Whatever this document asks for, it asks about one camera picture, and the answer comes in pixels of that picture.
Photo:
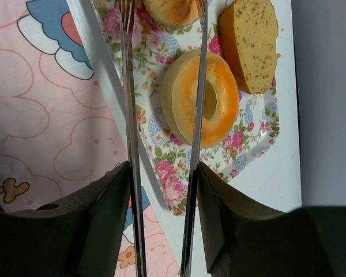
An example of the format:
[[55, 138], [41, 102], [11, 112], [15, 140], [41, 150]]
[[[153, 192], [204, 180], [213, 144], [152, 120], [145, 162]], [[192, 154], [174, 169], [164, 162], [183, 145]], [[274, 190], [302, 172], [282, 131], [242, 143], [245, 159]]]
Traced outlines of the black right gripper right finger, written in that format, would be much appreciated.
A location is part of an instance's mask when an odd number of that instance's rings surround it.
[[346, 276], [346, 207], [282, 212], [198, 168], [198, 208], [212, 276]]

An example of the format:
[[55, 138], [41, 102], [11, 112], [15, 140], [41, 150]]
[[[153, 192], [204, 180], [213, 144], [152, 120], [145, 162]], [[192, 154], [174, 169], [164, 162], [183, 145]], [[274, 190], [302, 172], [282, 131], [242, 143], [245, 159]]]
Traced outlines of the steel tongs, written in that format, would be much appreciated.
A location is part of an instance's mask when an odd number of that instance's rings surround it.
[[[202, 43], [200, 52], [200, 67], [198, 70], [197, 100], [195, 106], [195, 121], [193, 142], [191, 144], [191, 162], [189, 185], [187, 192], [187, 206], [185, 215], [185, 229], [183, 235], [182, 260], [180, 266], [181, 276], [191, 275], [192, 247], [195, 221], [195, 207], [198, 189], [198, 165], [200, 163], [202, 118], [204, 115], [204, 97], [206, 82], [206, 55], [208, 35], [208, 3], [197, 1], [198, 15], [201, 23]], [[136, 251], [136, 273], [138, 276], [146, 276], [146, 255], [144, 240], [144, 221], [142, 215], [142, 194], [140, 156], [138, 147], [136, 102], [134, 96], [133, 75], [133, 47], [131, 39], [134, 29], [134, 1], [119, 1], [119, 22], [121, 33], [122, 52], [122, 81], [125, 98], [125, 120], [127, 135], [127, 151], [131, 165], [130, 192], [133, 214], [133, 232]]]

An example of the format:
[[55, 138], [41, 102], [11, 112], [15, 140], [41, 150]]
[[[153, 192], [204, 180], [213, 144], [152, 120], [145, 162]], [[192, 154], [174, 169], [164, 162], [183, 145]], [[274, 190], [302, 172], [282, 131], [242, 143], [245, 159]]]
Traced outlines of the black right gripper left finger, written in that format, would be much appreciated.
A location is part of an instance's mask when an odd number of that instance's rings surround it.
[[130, 165], [37, 209], [0, 207], [0, 276], [113, 276], [125, 226]]

